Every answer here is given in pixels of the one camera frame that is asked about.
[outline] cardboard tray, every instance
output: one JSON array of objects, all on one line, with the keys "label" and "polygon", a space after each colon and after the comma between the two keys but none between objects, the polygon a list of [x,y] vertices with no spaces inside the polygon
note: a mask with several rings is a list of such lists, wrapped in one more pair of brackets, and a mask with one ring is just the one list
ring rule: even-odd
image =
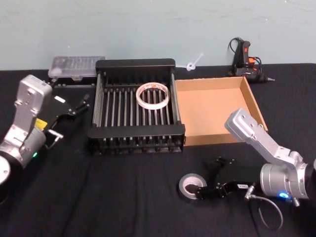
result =
[{"label": "cardboard tray", "polygon": [[185,146],[238,142],[224,127],[229,115],[245,108],[267,131],[246,78],[176,80]]}]

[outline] black table cloth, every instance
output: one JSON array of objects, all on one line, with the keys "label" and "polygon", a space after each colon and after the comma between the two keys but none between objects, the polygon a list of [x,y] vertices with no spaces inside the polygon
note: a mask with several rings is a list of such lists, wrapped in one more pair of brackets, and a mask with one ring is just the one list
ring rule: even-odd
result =
[{"label": "black table cloth", "polygon": [[[178,70],[177,79],[225,77],[228,66]],[[282,146],[298,151],[305,162],[316,158],[316,65],[264,65],[275,82],[252,84],[251,89],[267,123],[269,134]],[[47,79],[47,70],[0,72],[0,138],[13,121],[18,82],[28,74]],[[84,94],[94,103],[93,87],[56,87],[54,94],[76,105]],[[197,173],[210,177],[208,161],[217,156],[245,165],[265,160],[246,144],[185,147],[183,153],[93,157],[87,151],[86,132],[92,109],[58,131],[65,135],[52,150],[39,152],[26,168],[19,188],[0,206],[0,235],[254,237],[256,232],[243,195],[206,200],[199,205],[182,201],[180,178]],[[278,201],[284,226],[265,229],[255,211],[261,236],[316,236],[316,208],[302,201],[295,208]],[[267,221],[277,225],[270,206]]]}]

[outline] dish rack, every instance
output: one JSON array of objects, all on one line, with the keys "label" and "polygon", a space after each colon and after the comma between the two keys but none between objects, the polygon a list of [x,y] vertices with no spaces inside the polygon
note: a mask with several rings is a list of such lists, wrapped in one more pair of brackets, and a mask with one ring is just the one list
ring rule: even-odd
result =
[{"label": "dish rack", "polygon": [[[173,59],[99,60],[89,143],[95,155],[180,152],[185,142],[175,89]],[[168,105],[147,110],[138,105],[136,90],[147,82],[162,83],[170,91]],[[164,100],[164,93],[148,89],[147,103]]]}]

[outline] label sticker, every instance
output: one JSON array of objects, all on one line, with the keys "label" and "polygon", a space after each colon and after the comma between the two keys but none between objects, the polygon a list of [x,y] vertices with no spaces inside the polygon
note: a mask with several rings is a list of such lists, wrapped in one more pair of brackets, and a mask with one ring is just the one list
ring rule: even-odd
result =
[{"label": "label sticker", "polygon": [[47,126],[47,122],[37,118],[35,122],[35,127],[37,127],[39,130],[43,131],[45,127]]},{"label": "label sticker", "polygon": [[61,103],[65,103],[66,100],[64,100],[63,98],[60,98],[59,96],[55,96],[55,100],[58,100]]},{"label": "label sticker", "polygon": [[249,189],[248,185],[246,185],[246,184],[237,184],[237,186],[240,189]]}]

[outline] light blue wall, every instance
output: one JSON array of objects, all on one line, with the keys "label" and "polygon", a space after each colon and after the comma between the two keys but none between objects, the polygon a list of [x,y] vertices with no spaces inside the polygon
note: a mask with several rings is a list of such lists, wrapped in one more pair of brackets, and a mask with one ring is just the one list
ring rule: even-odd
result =
[{"label": "light blue wall", "polygon": [[0,0],[0,70],[57,55],[230,64],[229,40],[263,63],[316,62],[316,0]]}]

